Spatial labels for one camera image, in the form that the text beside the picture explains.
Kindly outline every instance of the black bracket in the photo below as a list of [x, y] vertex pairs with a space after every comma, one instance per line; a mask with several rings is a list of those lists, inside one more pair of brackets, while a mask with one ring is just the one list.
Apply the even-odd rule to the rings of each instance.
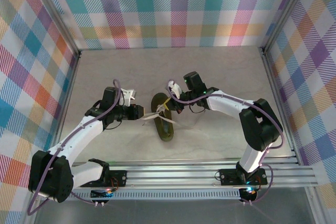
[[[254, 105], [270, 115], [280, 129], [283, 130], [274, 111], [265, 99], [255, 101]], [[256, 151], [263, 152], [269, 144], [275, 142], [280, 136], [275, 125], [265, 115], [254, 108], [242, 109], [239, 113], [239, 118], [247, 144]]]
[[81, 187], [125, 187], [127, 182], [126, 170], [107, 170], [104, 179], [91, 181]]
[[265, 169], [259, 168], [254, 174], [252, 174], [248, 181], [244, 183], [237, 175], [237, 169], [220, 169], [219, 179], [222, 186], [259, 186], [267, 185], [267, 177]]
[[[42, 174], [52, 158], [49, 152], [37, 151], [31, 160], [28, 190], [34, 193]], [[65, 201], [73, 188], [73, 178], [69, 161], [64, 157], [56, 157], [49, 169], [40, 189], [41, 195], [59, 203]]]
[[240, 199], [241, 202], [245, 201], [254, 201], [257, 199], [258, 193], [256, 191], [248, 191], [246, 189], [239, 189], [239, 194], [242, 199]]

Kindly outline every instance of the black cable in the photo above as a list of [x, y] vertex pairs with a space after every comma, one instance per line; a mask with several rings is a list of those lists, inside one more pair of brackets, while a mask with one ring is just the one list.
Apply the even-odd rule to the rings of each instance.
[[125, 105], [125, 97], [124, 97], [124, 92], [121, 91], [121, 94], [122, 94], [122, 100], [123, 100], [123, 103], [122, 103], [122, 106]]
[[189, 105], [189, 109], [191, 112], [193, 112], [194, 114], [199, 114], [199, 113], [202, 113], [203, 111], [205, 111], [205, 108], [199, 112], [194, 112], [192, 109], [191, 109], [191, 105]]
[[120, 126], [120, 124], [122, 123], [122, 121], [120, 121], [120, 123], [116, 126], [116, 127], [113, 127], [113, 128], [106, 128], [105, 130], [114, 130], [114, 129], [116, 129], [116, 128], [118, 128], [119, 126]]
[[219, 171], [215, 173], [215, 179], [218, 180], [218, 181], [221, 181], [220, 179], [218, 179], [218, 178], [216, 177], [216, 174], [217, 174], [217, 173], [219, 173]]
[[[125, 97], [124, 97], [124, 92], [121, 91], [121, 94], [122, 94], [122, 100], [123, 100], [123, 103], [122, 103], [122, 106], [125, 105]], [[114, 130], [116, 128], [118, 128], [120, 126], [120, 124], [122, 123], [122, 121], [120, 121], [120, 123], [116, 126], [116, 127], [113, 127], [113, 128], [106, 128], [105, 130]]]
[[95, 104], [92, 107], [97, 107], [98, 104], [100, 104], [101, 100], [98, 100], [97, 102], [95, 102]]

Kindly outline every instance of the plaid wall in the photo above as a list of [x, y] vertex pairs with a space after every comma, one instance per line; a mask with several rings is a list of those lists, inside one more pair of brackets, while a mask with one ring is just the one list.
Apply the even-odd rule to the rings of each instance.
[[48, 148], [73, 53], [41, 0], [0, 0], [0, 223], [18, 223], [32, 155]]
[[270, 58], [302, 159], [336, 221], [336, 0], [299, 0]]
[[287, 4], [288, 4], [289, 0], [282, 0], [281, 1], [281, 4], [279, 5], [278, 7], [278, 10], [276, 11], [274, 17], [273, 17], [273, 20], [270, 24], [270, 26], [268, 27], [268, 30], [266, 32], [266, 35], [261, 43], [261, 47], [264, 47], [270, 37], [270, 35], [273, 33], [276, 25], [277, 25], [277, 22], [279, 21], [280, 17], [282, 16], [283, 14], [283, 11], [284, 9], [286, 8]]
[[256, 45], [278, 9], [275, 0], [54, 2], [82, 49]]

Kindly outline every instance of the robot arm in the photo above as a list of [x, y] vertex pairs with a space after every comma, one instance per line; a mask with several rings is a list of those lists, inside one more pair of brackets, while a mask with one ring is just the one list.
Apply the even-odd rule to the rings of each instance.
[[109, 109], [114, 103], [117, 93], [118, 89], [116, 88], [107, 87], [105, 89], [103, 99], [96, 102], [92, 108], [85, 113], [85, 116], [73, 131], [79, 127], [82, 129], [74, 135], [64, 147], [61, 146], [67, 137], [54, 147], [51, 147], [47, 152], [38, 151], [34, 154], [28, 184], [28, 189], [31, 192], [36, 191], [48, 162], [60, 147], [61, 151], [57, 154], [52, 163], [41, 190], [38, 193], [39, 195], [57, 202], [63, 202], [74, 188], [88, 182], [99, 180], [102, 185], [110, 186], [111, 174], [108, 163], [97, 159], [90, 159], [83, 165], [76, 167], [72, 167], [72, 165], [82, 150], [96, 136], [107, 129], [108, 125], [113, 123], [114, 120], [118, 122], [122, 120], [136, 120], [144, 115], [143, 107], [131, 104], [131, 100], [135, 98], [135, 91], [122, 89], [122, 97], [120, 97], [119, 105], [116, 105], [102, 118], [83, 127], [85, 123]]
[[[220, 111], [240, 120], [248, 145], [240, 161], [237, 163], [236, 175], [242, 184], [246, 184], [258, 171], [260, 161], [264, 157], [267, 148], [271, 147], [279, 137], [279, 131], [262, 113], [244, 103], [238, 102], [241, 99], [228, 95], [217, 88], [208, 89], [197, 72], [185, 75], [184, 81], [189, 89], [187, 92], [182, 92], [181, 88], [173, 81], [168, 85], [170, 92], [181, 101], [193, 101], [210, 94], [211, 96], [195, 101], [191, 105], [197, 104], [208, 110]], [[280, 122], [266, 100], [245, 100], [245, 102], [265, 111], [282, 130]], [[166, 102], [165, 106], [167, 109], [176, 110], [178, 113], [181, 113], [185, 104], [170, 99]]]

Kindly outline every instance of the purple cable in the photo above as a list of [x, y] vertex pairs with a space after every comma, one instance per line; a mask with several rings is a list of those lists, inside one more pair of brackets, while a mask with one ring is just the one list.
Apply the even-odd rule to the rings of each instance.
[[87, 203], [87, 204], [96, 205], [95, 203], [93, 203], [93, 202], [91, 202], [91, 201], [89, 201], [89, 200], [86, 200], [86, 199], [83, 199], [83, 198], [79, 197], [79, 196], [78, 196], [77, 194], [75, 194], [74, 192], [71, 192], [71, 194], [72, 194], [73, 196], [75, 196], [77, 199], [79, 199], [79, 200], [81, 200], [81, 201], [84, 201], [84, 202]]
[[114, 103], [112, 104], [111, 107], [109, 107], [108, 110], [106, 110], [104, 113], [102, 113], [101, 115], [99, 115], [98, 117], [94, 118], [94, 119], [91, 119], [90, 121], [86, 122], [85, 124], [83, 124], [82, 127], [78, 127], [76, 128], [73, 132], [70, 133], [70, 135], [63, 141], [63, 143], [61, 144], [60, 148], [58, 148], [55, 152], [55, 154], [51, 157], [50, 161], [48, 162], [43, 174], [42, 174], [42, 177], [41, 177], [41, 180], [40, 182], [38, 183], [37, 185], [37, 188], [36, 188], [36, 191], [34, 192], [34, 195], [33, 195], [33, 198], [31, 199], [30, 203], [29, 203], [29, 206], [28, 206], [28, 209], [27, 209], [27, 214], [30, 216], [30, 215], [33, 215], [36, 211], [38, 211], [49, 199], [47, 198], [45, 201], [43, 201], [38, 207], [36, 207], [33, 211], [31, 210], [31, 208], [33, 207], [33, 204], [38, 196], [38, 193], [40, 192], [41, 190], [41, 187], [42, 187], [42, 184], [47, 176], [47, 173], [49, 171], [49, 168], [51, 167], [53, 161], [55, 160], [55, 158], [57, 157], [57, 155], [61, 152], [61, 150], [63, 149], [63, 147], [67, 144], [67, 142], [73, 137], [75, 136], [80, 130], [84, 129], [87, 125], [89, 125], [90, 123], [102, 118], [103, 116], [105, 116], [106, 114], [108, 114], [116, 105], [117, 103], [119, 102], [119, 99], [120, 99], [120, 95], [121, 95], [121, 86], [120, 86], [120, 81], [117, 80], [117, 79], [114, 79], [113, 80], [113, 85], [118, 88], [118, 94], [117, 94], [117, 98], [115, 99]]
[[255, 106], [254, 104], [251, 104], [249, 102], [246, 102], [242, 99], [239, 99], [239, 98], [236, 98], [236, 97], [231, 97], [229, 95], [226, 95], [226, 94], [205, 94], [205, 95], [202, 95], [194, 100], [190, 100], [190, 101], [181, 101], [179, 100], [177, 97], [174, 96], [174, 94], [171, 92], [170, 88], [169, 88], [169, 83], [173, 81], [175, 83], [174, 80], [169, 80], [168, 83], [167, 83], [167, 86], [166, 86], [166, 89], [169, 93], [169, 95], [171, 96], [171, 98], [173, 98], [175, 101], [179, 102], [179, 103], [183, 103], [183, 104], [191, 104], [191, 103], [194, 103], [194, 102], [197, 102], [201, 99], [204, 99], [204, 98], [208, 98], [208, 97], [221, 97], [221, 98], [227, 98], [227, 99], [230, 99], [232, 101], [235, 101], [235, 102], [239, 102], [243, 105], [247, 105], [247, 106], [250, 106], [252, 108], [254, 108], [255, 110], [259, 111], [260, 113], [262, 113], [265, 117], [267, 117], [271, 123], [275, 126], [275, 128], [278, 130], [278, 132], [280, 133], [280, 136], [281, 136], [281, 144], [278, 145], [278, 146], [275, 146], [275, 147], [269, 147], [265, 150], [264, 154], [262, 155], [261, 159], [260, 159], [260, 162], [264, 160], [268, 150], [275, 150], [275, 149], [279, 149], [281, 148], [284, 143], [285, 143], [285, 136], [284, 136], [284, 133], [282, 132], [281, 128], [279, 127], [279, 125], [276, 123], [276, 121], [269, 115], [267, 114], [264, 110], [262, 110], [261, 108]]
[[269, 185], [268, 185], [265, 193], [261, 197], [259, 197], [256, 200], [252, 201], [253, 203], [257, 203], [257, 202], [261, 201], [268, 194], [268, 192], [269, 192], [269, 190], [270, 190], [270, 188], [271, 188], [271, 186], [273, 184], [274, 172], [273, 172], [272, 167], [270, 165], [268, 165], [268, 164], [263, 164], [263, 166], [267, 166], [269, 168], [269, 170], [271, 171], [271, 181], [269, 182]]

